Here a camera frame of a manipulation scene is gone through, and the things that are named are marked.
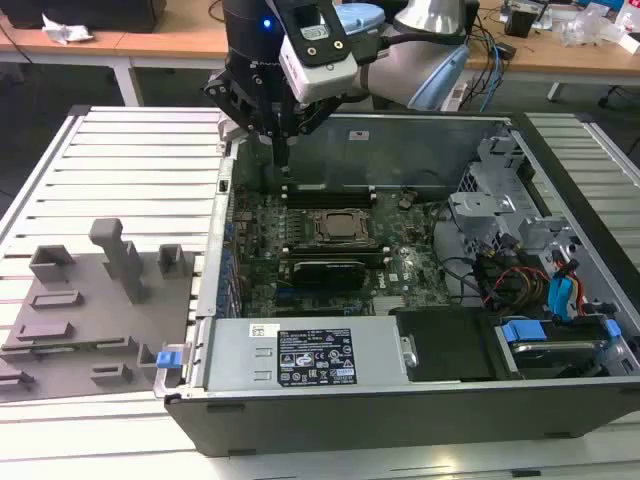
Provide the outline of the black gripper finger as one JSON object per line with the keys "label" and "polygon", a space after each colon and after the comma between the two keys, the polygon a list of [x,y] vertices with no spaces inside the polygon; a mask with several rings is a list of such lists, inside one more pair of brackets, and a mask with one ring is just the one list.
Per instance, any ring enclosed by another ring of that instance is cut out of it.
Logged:
{"label": "black gripper finger", "polygon": [[282,168],[283,132],[272,85],[267,68],[250,68],[240,76],[224,68],[210,76],[204,93],[241,129],[271,145],[273,164]]}
{"label": "black gripper finger", "polygon": [[288,169],[290,145],[299,135],[312,133],[346,100],[345,94],[312,102],[307,107],[297,104],[289,94],[282,101],[282,170]]}

